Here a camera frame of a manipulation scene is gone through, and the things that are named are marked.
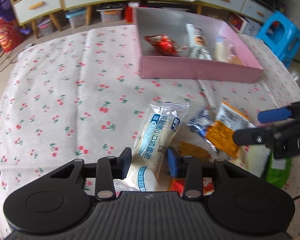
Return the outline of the green snack bag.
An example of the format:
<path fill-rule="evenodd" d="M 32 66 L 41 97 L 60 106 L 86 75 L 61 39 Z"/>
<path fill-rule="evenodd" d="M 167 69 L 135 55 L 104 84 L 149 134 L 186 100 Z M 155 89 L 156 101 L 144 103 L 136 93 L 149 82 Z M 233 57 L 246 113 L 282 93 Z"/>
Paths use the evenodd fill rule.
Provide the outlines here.
<path fill-rule="evenodd" d="M 266 182 L 282 189 L 284 188 L 292 167 L 292 159 L 275 159 L 273 153 L 270 153 L 269 166 L 266 170 Z"/>

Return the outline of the orange white snack packet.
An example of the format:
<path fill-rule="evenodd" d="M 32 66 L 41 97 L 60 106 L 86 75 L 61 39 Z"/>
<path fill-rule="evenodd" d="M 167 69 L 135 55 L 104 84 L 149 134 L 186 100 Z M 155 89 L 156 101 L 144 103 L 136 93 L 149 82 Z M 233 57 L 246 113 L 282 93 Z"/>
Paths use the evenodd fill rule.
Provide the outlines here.
<path fill-rule="evenodd" d="M 255 127 L 246 115 L 223 101 L 213 124 L 206 131 L 205 138 L 215 148 L 225 152 L 233 159 L 237 159 L 239 146 L 234 143 L 232 136 L 237 130 Z"/>

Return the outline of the white blue bread packet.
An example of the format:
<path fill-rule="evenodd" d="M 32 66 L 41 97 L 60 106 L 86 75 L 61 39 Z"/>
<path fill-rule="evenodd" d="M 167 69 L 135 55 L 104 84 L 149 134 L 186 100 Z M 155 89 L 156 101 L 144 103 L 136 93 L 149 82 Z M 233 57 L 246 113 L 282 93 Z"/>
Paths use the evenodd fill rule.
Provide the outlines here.
<path fill-rule="evenodd" d="M 116 191 L 162 191 L 159 181 L 162 163 L 190 106 L 188 103 L 150 104 L 132 149 L 126 178 L 115 179 Z"/>

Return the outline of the small blue white packet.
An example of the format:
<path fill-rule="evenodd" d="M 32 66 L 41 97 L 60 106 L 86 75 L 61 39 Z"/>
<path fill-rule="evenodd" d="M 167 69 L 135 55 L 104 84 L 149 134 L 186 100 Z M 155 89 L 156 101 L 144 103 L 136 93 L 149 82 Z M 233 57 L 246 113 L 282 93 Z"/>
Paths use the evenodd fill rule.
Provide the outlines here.
<path fill-rule="evenodd" d="M 207 130 L 212 125 L 208 109 L 203 108 L 197 112 L 192 118 L 189 119 L 187 125 L 189 126 L 190 131 L 197 133 L 209 144 L 214 152 L 217 152 L 215 145 L 206 138 Z"/>

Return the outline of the cherry print tablecloth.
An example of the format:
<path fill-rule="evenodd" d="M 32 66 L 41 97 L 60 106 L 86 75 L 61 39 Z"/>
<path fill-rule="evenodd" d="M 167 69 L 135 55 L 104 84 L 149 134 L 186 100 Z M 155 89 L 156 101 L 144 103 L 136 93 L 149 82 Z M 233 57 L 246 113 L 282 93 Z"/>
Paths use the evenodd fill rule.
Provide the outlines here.
<path fill-rule="evenodd" d="M 150 105 L 189 104 L 174 144 L 209 145 L 187 122 L 203 107 L 227 102 L 256 124 L 260 111 L 300 101 L 300 88 L 274 54 L 242 41 L 263 68 L 256 83 L 142 79 L 132 25 L 93 29 L 33 46 L 18 57 L 0 102 L 0 238 L 16 189 L 75 158 L 93 163 L 132 147 Z"/>

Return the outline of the blue plastic stool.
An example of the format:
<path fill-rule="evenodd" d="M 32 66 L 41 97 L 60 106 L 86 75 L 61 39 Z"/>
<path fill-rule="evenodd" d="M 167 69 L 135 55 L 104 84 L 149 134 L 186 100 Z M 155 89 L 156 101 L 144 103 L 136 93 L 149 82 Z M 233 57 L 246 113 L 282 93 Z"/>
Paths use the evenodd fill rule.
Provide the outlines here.
<path fill-rule="evenodd" d="M 286 68 L 300 47 L 300 29 L 279 11 L 266 20 L 256 38 L 262 40 Z"/>

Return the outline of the clear wafer packet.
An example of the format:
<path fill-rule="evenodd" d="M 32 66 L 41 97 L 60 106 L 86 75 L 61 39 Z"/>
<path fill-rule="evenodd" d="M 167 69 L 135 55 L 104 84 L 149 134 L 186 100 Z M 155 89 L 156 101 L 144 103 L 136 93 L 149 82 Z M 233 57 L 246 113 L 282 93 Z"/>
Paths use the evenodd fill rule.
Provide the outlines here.
<path fill-rule="evenodd" d="M 213 61 L 246 66 L 246 64 L 238 57 L 235 46 L 224 36 L 217 36 L 215 38 L 212 59 Z"/>

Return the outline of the white biscuit sleeve packet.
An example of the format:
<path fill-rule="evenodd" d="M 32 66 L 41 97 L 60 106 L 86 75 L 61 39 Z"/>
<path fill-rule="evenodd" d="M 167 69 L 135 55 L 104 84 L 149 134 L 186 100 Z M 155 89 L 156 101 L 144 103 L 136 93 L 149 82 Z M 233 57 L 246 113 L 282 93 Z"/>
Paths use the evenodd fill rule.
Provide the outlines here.
<path fill-rule="evenodd" d="M 211 61 L 212 57 L 208 51 L 202 29 L 198 26 L 187 23 L 186 30 L 190 46 L 189 57 L 192 59 Z"/>

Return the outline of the red snack packet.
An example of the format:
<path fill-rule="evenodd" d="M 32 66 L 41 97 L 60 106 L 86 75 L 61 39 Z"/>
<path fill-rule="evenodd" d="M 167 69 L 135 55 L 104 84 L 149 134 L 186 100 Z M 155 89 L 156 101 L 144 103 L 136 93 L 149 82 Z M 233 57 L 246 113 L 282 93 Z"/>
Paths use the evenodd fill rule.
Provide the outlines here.
<path fill-rule="evenodd" d="M 144 39 L 149 44 L 151 44 L 158 52 L 166 56 L 177 56 L 182 51 L 185 51 L 187 49 L 187 46 L 180 46 L 169 36 L 163 34 L 145 36 Z"/>

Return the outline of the pink cardboard box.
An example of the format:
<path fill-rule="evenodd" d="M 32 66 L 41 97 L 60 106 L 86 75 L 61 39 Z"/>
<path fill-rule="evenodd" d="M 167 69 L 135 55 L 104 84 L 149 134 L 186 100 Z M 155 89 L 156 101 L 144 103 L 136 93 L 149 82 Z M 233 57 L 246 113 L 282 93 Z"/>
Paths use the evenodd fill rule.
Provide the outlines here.
<path fill-rule="evenodd" d="M 214 55 L 217 38 L 224 38 L 240 64 L 204 60 L 194 56 L 194 38 L 187 24 L 203 31 L 207 51 Z M 134 10 L 139 72 L 143 79 L 195 79 L 254 83 L 263 73 L 253 53 L 224 21 L 215 18 L 168 9 L 136 8 Z M 175 56 L 166 56 L 146 41 L 146 36 L 167 35 L 186 49 Z"/>

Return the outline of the clear plastic storage bin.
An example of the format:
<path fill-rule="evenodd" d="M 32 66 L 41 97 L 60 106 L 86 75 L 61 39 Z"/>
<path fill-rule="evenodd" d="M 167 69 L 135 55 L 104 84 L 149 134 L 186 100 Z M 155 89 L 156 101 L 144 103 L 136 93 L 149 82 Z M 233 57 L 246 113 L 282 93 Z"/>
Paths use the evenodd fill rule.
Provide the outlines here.
<path fill-rule="evenodd" d="M 68 19 L 70 27 L 75 29 L 85 25 L 86 8 L 71 9 L 65 12 L 65 18 Z"/>

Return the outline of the red paper bag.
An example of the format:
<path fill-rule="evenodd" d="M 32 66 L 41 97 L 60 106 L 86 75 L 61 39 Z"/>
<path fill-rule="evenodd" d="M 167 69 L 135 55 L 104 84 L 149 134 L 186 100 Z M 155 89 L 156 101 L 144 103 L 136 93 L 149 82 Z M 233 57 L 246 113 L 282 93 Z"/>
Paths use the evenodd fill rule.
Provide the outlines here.
<path fill-rule="evenodd" d="M 0 17 L 0 46 L 9 53 L 24 41 L 24 35 L 19 30 L 17 20 L 7 22 Z"/>

